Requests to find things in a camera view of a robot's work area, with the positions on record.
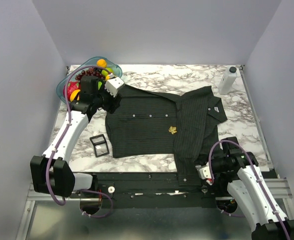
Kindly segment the black pinstriped shirt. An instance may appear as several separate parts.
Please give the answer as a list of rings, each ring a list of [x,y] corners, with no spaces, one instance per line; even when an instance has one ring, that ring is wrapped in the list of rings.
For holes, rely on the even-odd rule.
[[[177,95],[126,85],[120,94],[119,108],[105,117],[113,157],[172,154],[178,183],[198,185],[196,165],[208,161],[218,125],[227,120],[221,98],[210,86]]]

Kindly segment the gold brooch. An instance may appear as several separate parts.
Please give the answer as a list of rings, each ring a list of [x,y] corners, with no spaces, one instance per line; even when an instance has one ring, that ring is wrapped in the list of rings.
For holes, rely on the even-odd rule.
[[[176,126],[170,126],[168,129],[168,132],[171,133],[172,135],[176,134],[177,131],[177,127]]]

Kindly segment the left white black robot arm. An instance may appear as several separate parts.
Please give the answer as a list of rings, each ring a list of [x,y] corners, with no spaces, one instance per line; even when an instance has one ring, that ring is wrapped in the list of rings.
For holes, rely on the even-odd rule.
[[[72,172],[69,161],[74,147],[98,109],[112,114],[119,107],[120,89],[125,85],[120,77],[102,81],[86,76],[80,84],[80,92],[67,104],[67,113],[59,132],[41,156],[30,161],[33,188],[38,193],[69,197],[81,191],[91,198],[97,194],[98,185],[89,173]]]

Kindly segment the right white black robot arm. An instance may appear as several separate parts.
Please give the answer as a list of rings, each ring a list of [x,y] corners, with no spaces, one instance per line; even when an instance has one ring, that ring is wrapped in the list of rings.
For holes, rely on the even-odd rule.
[[[220,144],[234,145],[241,153],[232,153],[229,149],[226,157],[213,162],[212,154]],[[217,191],[235,199],[251,227],[253,240],[294,240],[294,219],[290,220],[279,207],[260,168],[238,143],[229,139],[216,142],[209,151],[206,167],[210,174],[203,178],[211,184],[215,182],[214,173],[236,173],[236,180],[220,180]]]

